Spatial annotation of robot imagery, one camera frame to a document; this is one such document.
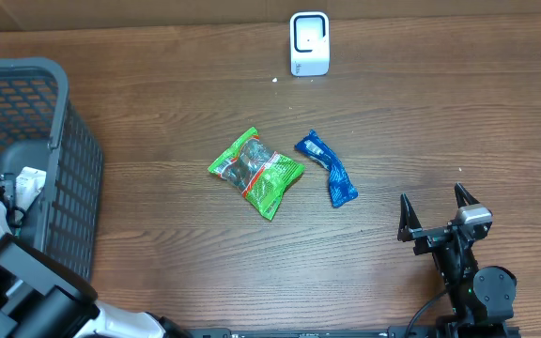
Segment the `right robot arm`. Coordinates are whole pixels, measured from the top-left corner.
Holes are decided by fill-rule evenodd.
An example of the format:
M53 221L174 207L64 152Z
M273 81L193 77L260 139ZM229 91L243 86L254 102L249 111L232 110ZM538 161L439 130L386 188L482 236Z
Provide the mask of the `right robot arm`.
M419 317L447 296L453 313L436 319L429 337L511 337L506 321L514 316L517 278L499 266L479 268L472 246L486 238L493 213L462 184L454 186L457 212L445 226L424 229L410 203L400 196L397 239L412 241L416 255L431 254L444 282L444 290L429 300L410 320L404 335L410 336Z

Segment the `blue snack packet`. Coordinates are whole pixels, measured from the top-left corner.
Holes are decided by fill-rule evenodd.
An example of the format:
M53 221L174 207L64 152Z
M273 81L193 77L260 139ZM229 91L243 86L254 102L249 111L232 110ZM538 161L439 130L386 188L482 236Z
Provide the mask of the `blue snack packet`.
M310 130L294 147L329 172L328 190L333 207L341 207L358 197L345 166L314 130Z

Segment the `green red snack bag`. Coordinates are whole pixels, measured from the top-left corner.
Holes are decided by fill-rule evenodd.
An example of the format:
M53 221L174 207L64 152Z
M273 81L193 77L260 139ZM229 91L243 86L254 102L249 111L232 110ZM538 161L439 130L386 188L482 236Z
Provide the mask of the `green red snack bag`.
M233 185L263 218L271 221L285 191L300 178L305 166L266 147L251 127L208 168Z

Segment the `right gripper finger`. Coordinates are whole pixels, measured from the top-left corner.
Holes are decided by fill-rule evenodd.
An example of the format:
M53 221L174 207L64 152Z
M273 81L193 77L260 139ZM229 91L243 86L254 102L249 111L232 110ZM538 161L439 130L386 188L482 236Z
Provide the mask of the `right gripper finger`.
M400 210L397 239L403 242L415 240L423 231L423 227L417 218L409 198L404 193L400 195Z
M474 198L460 182L456 183L454 190L458 207L467 207L479 204L479 201Z

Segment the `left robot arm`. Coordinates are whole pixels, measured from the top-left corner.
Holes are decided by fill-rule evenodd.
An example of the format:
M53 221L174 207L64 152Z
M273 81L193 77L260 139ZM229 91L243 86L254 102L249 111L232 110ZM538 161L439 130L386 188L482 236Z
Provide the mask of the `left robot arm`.
M0 186L0 337L189 337L164 316L100 302L81 276L11 234L13 213Z

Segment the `white tube gold cap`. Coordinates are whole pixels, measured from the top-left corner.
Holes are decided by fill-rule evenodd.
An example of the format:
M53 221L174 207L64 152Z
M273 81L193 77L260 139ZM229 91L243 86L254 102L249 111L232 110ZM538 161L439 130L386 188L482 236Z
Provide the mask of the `white tube gold cap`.
M15 207L27 211L42 192L47 173L25 166L15 179Z

